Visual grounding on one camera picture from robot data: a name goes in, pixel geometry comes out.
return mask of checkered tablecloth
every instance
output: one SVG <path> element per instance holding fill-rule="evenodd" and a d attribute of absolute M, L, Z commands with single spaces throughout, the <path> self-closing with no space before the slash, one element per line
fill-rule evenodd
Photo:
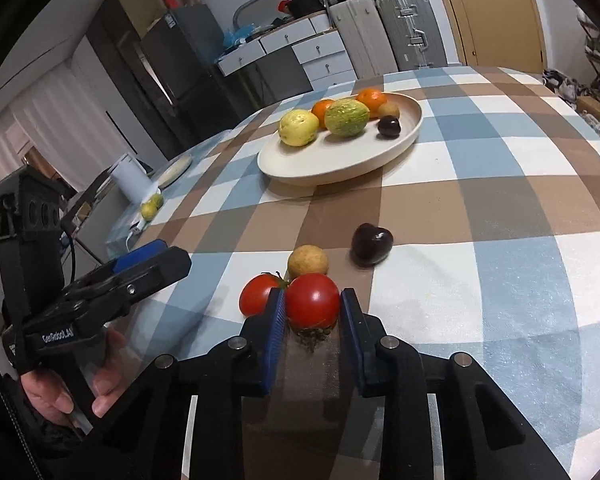
<path fill-rule="evenodd" d="M 260 173 L 257 153 L 286 111 L 368 86 L 420 102 L 420 137 L 404 156 L 328 186 Z M 470 353 L 573 479 L 597 471 L 600 139 L 560 98 L 513 70 L 403 72 L 288 99 L 191 153 L 139 242 L 161 238 L 192 260 L 186 279 L 122 323 L 144 364 L 237 334 L 245 283 L 284 273 L 293 248 L 315 244 L 388 333 L 437 356 Z M 112 232 L 112 254 L 132 215 Z M 395 238 L 373 270 L 347 257 L 363 222 Z M 377 478 L 382 404 L 356 395 L 338 346 L 334 332 L 308 355 L 288 338 L 272 396 L 245 400 L 248 479 Z"/>

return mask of door frame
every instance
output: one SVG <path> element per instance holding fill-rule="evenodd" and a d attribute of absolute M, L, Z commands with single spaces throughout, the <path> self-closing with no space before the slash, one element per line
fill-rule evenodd
<path fill-rule="evenodd" d="M 449 20 L 449 25 L 451 25 L 451 33 L 454 36 L 454 43 L 456 44 L 458 59 L 461 63 L 466 64 L 466 54 L 464 52 L 464 46 L 462 44 L 462 36 L 460 34 L 460 27 L 458 26 L 458 18 L 456 17 L 456 13 L 454 12 L 453 5 L 451 4 L 451 0 L 442 0 L 442 3 L 445 6 L 446 16 Z M 546 69 L 546 44 L 544 42 L 544 30 L 542 29 L 540 12 L 538 11 L 538 2 L 536 0 L 531 0 L 531 4 L 534 8 L 534 15 L 536 16 L 536 29 L 538 30 L 538 35 L 540 37 L 540 53 L 542 55 L 542 66 Z"/>

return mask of drawer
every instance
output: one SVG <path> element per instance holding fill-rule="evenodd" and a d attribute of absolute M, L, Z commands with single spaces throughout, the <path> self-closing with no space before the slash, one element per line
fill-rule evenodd
<path fill-rule="evenodd" d="M 229 75 L 243 66 L 264 57 L 266 52 L 263 50 L 259 41 L 245 43 L 238 49 L 227 54 L 224 59 L 218 61 L 218 67 L 224 75 Z"/>
<path fill-rule="evenodd" d="M 336 75 L 330 75 L 328 77 L 323 77 L 320 79 L 316 79 L 315 81 L 311 81 L 311 86 L 314 90 L 326 90 L 330 86 L 337 85 L 340 83 L 346 83 L 349 81 L 355 81 L 358 79 L 355 70 L 349 70 L 348 72 L 341 72 Z"/>
<path fill-rule="evenodd" d="M 266 34 L 260 38 L 260 43 L 265 52 L 271 54 L 280 48 L 313 35 L 315 35 L 314 26 L 311 24 L 311 20 L 305 18 L 285 25 L 280 30 L 274 30 L 272 33 Z"/>
<path fill-rule="evenodd" d="M 311 24 L 314 26 L 316 33 L 325 32 L 331 28 L 331 22 L 329 21 L 329 15 L 324 12 L 311 18 Z"/>
<path fill-rule="evenodd" d="M 328 56 L 329 54 L 335 54 L 336 52 L 344 52 L 345 50 L 337 30 L 303 41 L 292 48 L 300 64 L 318 59 L 319 57 Z"/>
<path fill-rule="evenodd" d="M 340 72 L 353 70 L 353 65 L 346 52 L 338 52 L 330 56 L 319 57 L 302 65 L 309 81 L 315 81 Z"/>

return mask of green fruit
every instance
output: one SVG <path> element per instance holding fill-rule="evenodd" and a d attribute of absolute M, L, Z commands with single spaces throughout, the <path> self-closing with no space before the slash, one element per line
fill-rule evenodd
<path fill-rule="evenodd" d="M 164 198 L 160 193 L 154 193 L 148 202 L 151 202 L 157 209 L 160 209 L 164 205 Z"/>
<path fill-rule="evenodd" d="M 360 101 L 340 99 L 327 108 L 324 124 L 334 135 L 353 137 L 365 129 L 370 117 L 371 111 Z"/>
<path fill-rule="evenodd" d="M 280 139 L 289 146 L 304 146 L 315 140 L 320 120 L 306 110 L 291 110 L 278 125 Z"/>
<path fill-rule="evenodd" d="M 152 202 L 145 202 L 140 206 L 140 214 L 147 222 L 150 222 L 158 214 L 158 208 Z"/>

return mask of metal bolt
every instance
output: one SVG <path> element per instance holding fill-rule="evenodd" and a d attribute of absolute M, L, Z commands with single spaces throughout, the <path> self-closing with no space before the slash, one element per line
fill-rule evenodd
<path fill-rule="evenodd" d="M 155 358 L 154 363 L 156 368 L 164 370 L 173 364 L 173 356 L 170 356 L 169 354 L 158 355 L 158 357 Z"/>
<path fill-rule="evenodd" d="M 400 340 L 392 335 L 386 335 L 380 340 L 380 344 L 389 349 L 398 348 Z"/>
<path fill-rule="evenodd" d="M 462 367 L 466 367 L 474 362 L 474 360 L 471 359 L 471 356 L 469 354 L 465 354 L 464 352 L 458 352 L 456 355 L 454 355 L 454 361 L 457 365 Z"/>
<path fill-rule="evenodd" d="M 239 335 L 232 337 L 226 342 L 232 350 L 239 350 L 247 346 L 247 340 Z"/>

